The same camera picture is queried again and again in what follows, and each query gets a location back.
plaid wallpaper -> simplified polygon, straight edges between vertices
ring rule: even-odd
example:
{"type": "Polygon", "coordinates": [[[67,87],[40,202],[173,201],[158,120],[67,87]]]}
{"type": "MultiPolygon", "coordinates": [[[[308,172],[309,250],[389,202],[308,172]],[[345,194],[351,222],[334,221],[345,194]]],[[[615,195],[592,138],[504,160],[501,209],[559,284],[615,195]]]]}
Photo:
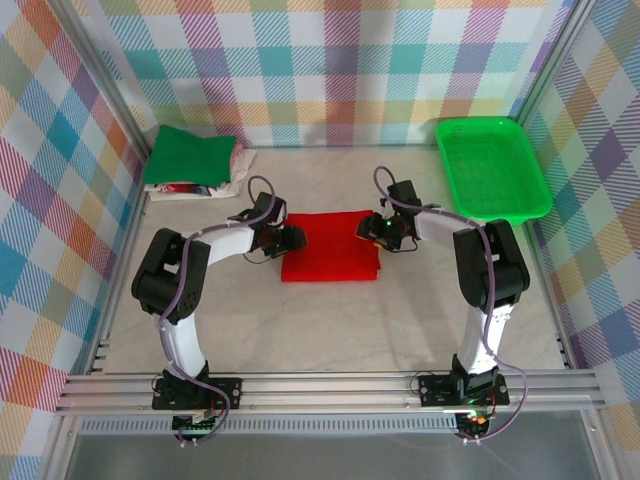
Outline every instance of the plaid wallpaper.
{"type": "Polygon", "coordinates": [[[0,0],[0,479],[31,479],[141,162],[44,0],[0,0]]]}
{"type": "Polygon", "coordinates": [[[529,135],[555,198],[535,228],[562,322],[640,474],[640,1],[600,0],[529,135]]]}
{"type": "Polygon", "coordinates": [[[517,112],[573,0],[74,3],[142,130],[300,146],[517,112]]]}

red towel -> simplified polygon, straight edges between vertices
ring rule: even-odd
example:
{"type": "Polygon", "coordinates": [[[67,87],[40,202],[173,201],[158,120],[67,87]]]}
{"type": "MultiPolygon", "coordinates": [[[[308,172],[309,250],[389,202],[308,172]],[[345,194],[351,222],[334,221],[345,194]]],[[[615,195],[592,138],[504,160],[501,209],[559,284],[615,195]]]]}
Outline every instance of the red towel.
{"type": "Polygon", "coordinates": [[[283,282],[345,282],[375,280],[378,248],[356,237],[356,227],[371,210],[344,213],[292,213],[286,225],[304,230],[307,246],[287,253],[283,282]]]}

purple cable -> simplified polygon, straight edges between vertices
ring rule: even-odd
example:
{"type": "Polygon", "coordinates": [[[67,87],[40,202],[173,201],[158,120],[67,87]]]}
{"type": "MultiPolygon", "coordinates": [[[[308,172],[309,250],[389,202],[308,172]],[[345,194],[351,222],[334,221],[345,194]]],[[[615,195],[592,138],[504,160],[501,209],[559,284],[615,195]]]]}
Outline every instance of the purple cable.
{"type": "Polygon", "coordinates": [[[491,244],[489,243],[489,238],[487,237],[487,234],[482,228],[482,225],[480,225],[478,222],[474,220],[471,220],[470,218],[463,217],[462,215],[458,215],[456,213],[446,212],[444,210],[436,210],[434,208],[417,207],[415,205],[409,205],[408,203],[399,202],[398,200],[391,198],[391,196],[387,192],[385,192],[384,189],[380,186],[380,182],[378,182],[378,172],[380,172],[380,170],[384,170],[389,175],[389,177],[391,177],[392,183],[396,183],[396,179],[393,176],[393,173],[391,173],[391,170],[389,170],[385,166],[381,165],[379,167],[376,167],[376,169],[373,171],[373,183],[375,184],[376,188],[380,191],[380,193],[386,200],[388,200],[392,204],[401,208],[406,208],[410,210],[419,210],[421,212],[426,212],[433,215],[442,215],[444,217],[453,218],[454,220],[458,220],[459,222],[464,223],[465,225],[470,225],[473,228],[475,228],[480,234],[480,238],[482,238],[482,243],[484,245],[485,258],[487,260],[487,266],[488,266],[488,272],[489,272],[489,295],[487,299],[487,321],[484,324],[484,330],[482,332],[482,344],[485,350],[487,351],[487,353],[489,354],[489,356],[491,356],[491,358],[493,358],[500,367],[505,369],[515,370],[522,376],[522,381],[524,383],[524,392],[522,394],[522,399],[520,400],[520,403],[518,404],[515,411],[513,412],[513,415],[509,417],[509,420],[507,420],[504,423],[504,425],[500,426],[496,431],[488,435],[485,435],[482,438],[472,438],[473,440],[476,441],[478,445],[480,445],[481,440],[489,440],[491,438],[494,438],[495,436],[499,435],[504,430],[506,430],[509,427],[509,425],[511,425],[514,422],[514,420],[518,417],[518,415],[520,415],[520,412],[522,411],[522,407],[524,406],[524,402],[527,399],[527,395],[529,395],[529,380],[527,378],[527,374],[525,373],[525,371],[522,370],[521,368],[515,367],[513,365],[509,365],[508,363],[503,362],[489,347],[489,341],[488,341],[489,326],[491,325],[491,320],[493,317],[493,307],[496,301],[496,276],[495,276],[495,271],[493,269],[493,258],[491,254],[491,244]]]}
{"type": "MultiPolygon", "coordinates": [[[[222,230],[224,228],[248,227],[250,225],[258,223],[264,220],[265,218],[267,218],[267,216],[271,213],[271,210],[273,210],[273,206],[275,205],[275,201],[276,201],[275,190],[271,182],[267,180],[265,177],[262,177],[260,175],[254,175],[249,179],[249,182],[247,183],[247,190],[249,191],[249,197],[253,201],[254,197],[253,197],[253,194],[251,193],[251,184],[256,179],[262,180],[267,184],[267,187],[269,187],[269,191],[271,193],[271,201],[269,202],[269,207],[267,208],[267,210],[252,220],[247,220],[244,222],[221,223],[219,225],[212,225],[210,227],[203,228],[202,230],[198,232],[194,232],[191,235],[189,235],[189,237],[187,237],[187,239],[185,240],[184,247],[182,249],[182,259],[180,263],[180,280],[178,282],[178,289],[176,290],[176,294],[173,297],[173,300],[171,300],[171,303],[169,303],[169,306],[167,307],[167,309],[164,312],[162,312],[162,315],[160,315],[160,318],[158,319],[158,326],[160,328],[160,342],[162,343],[162,349],[164,350],[164,354],[167,357],[167,360],[169,361],[169,365],[173,367],[173,369],[185,380],[188,380],[191,383],[201,388],[206,388],[207,390],[210,390],[216,393],[217,395],[222,397],[222,400],[224,401],[225,409],[224,409],[224,412],[222,413],[222,418],[220,419],[219,422],[217,422],[217,424],[209,433],[207,433],[204,437],[200,439],[200,443],[204,443],[207,440],[210,440],[215,435],[215,433],[220,429],[220,427],[222,427],[225,420],[227,419],[227,416],[229,415],[229,410],[231,410],[231,401],[229,400],[229,397],[227,396],[227,394],[224,393],[222,390],[220,390],[218,387],[214,387],[213,385],[209,385],[208,383],[204,383],[195,379],[194,377],[189,375],[187,372],[185,372],[182,368],[175,365],[176,359],[173,356],[173,353],[169,345],[168,334],[165,333],[167,331],[167,324],[169,323],[169,321],[167,320],[167,317],[178,306],[178,303],[180,302],[180,297],[182,296],[182,292],[184,292],[184,284],[187,280],[187,260],[189,257],[189,247],[191,246],[191,242],[193,242],[195,239],[197,239],[198,237],[201,237],[206,233],[215,232],[216,230],[222,230]]],[[[182,437],[182,430],[178,431],[178,439],[181,442],[180,443],[181,446],[186,445],[186,440],[182,437]]],[[[193,446],[194,447],[197,446],[197,443],[195,440],[193,442],[193,446]]]]}

